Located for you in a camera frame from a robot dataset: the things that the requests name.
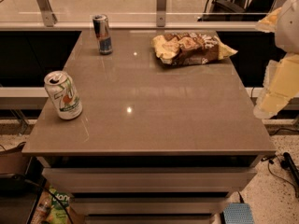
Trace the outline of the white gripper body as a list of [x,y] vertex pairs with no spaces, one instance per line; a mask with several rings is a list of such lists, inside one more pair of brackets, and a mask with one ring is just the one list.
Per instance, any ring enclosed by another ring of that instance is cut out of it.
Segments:
[[283,4],[278,13],[275,43],[286,52],[299,53],[299,0]]

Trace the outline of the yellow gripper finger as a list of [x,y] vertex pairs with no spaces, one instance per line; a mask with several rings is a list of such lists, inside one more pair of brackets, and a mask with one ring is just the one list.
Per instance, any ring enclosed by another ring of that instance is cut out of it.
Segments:
[[259,20],[255,25],[255,29],[265,33],[274,33],[280,10],[281,8],[279,7]]
[[270,60],[264,74],[253,114],[270,119],[282,110],[299,92],[299,55],[288,53],[279,62]]

